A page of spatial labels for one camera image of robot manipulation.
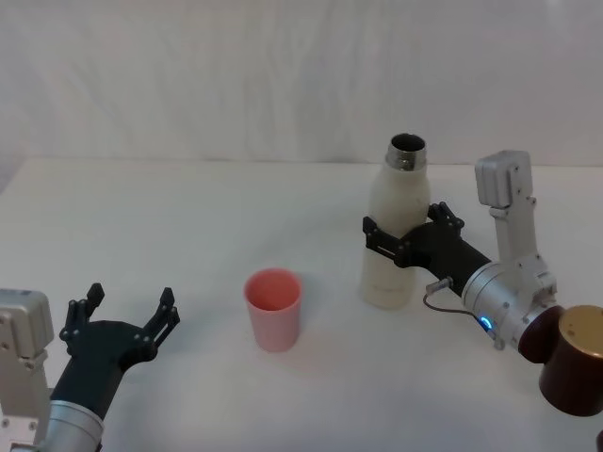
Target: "cup rim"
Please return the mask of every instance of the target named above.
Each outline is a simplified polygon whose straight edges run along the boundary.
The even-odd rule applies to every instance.
[[[268,310],[268,309],[260,308],[249,300],[249,296],[248,296],[249,288],[250,288],[251,284],[254,283],[258,278],[261,278],[262,276],[264,276],[267,273],[274,273],[274,272],[285,274],[286,276],[290,277],[291,281],[293,283],[295,283],[295,287],[298,291],[298,295],[296,296],[295,300],[291,304],[289,304],[288,306],[286,306],[283,309]],[[300,304],[300,302],[302,300],[302,283],[300,281],[300,278],[294,272],[292,272],[291,270],[287,270],[286,268],[280,268],[280,267],[263,268],[261,270],[256,271],[255,273],[253,273],[253,275],[250,276],[249,279],[245,282],[245,286],[243,288],[243,295],[245,296],[245,301],[247,302],[247,305],[249,307],[253,308],[258,313],[261,313],[263,315],[284,314],[290,310],[295,309]]]

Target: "pink cup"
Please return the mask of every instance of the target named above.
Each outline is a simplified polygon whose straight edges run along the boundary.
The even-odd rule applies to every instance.
[[[287,351],[300,335],[300,280],[283,268],[267,268],[245,284],[255,342],[265,351]]]

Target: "white wall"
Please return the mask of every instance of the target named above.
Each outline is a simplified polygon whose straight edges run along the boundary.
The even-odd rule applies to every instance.
[[[603,165],[600,0],[0,0],[0,154]]]

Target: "white table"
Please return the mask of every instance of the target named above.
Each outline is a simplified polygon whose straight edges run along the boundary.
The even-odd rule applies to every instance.
[[[93,282],[106,290],[94,318],[139,325],[173,288],[183,322],[124,378],[108,452],[594,450],[602,415],[556,411],[540,366],[495,351],[469,318],[427,310],[419,292],[394,313],[361,302],[376,170],[32,159],[0,196],[0,286],[43,291],[56,331]],[[431,167],[430,178],[464,237],[496,257],[473,169]],[[567,306],[603,301],[601,181],[603,169],[534,170],[539,247]],[[303,330],[286,354],[256,347],[241,295],[266,266],[304,281]],[[58,339],[49,353],[54,385],[68,356]]]

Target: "water bottle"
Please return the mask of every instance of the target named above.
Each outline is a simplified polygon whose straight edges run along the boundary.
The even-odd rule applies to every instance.
[[[425,222],[429,204],[425,141],[416,135],[396,135],[371,187],[368,215],[382,231],[402,237]],[[414,268],[399,268],[365,249],[361,296],[367,303],[400,308],[413,295],[415,279]]]

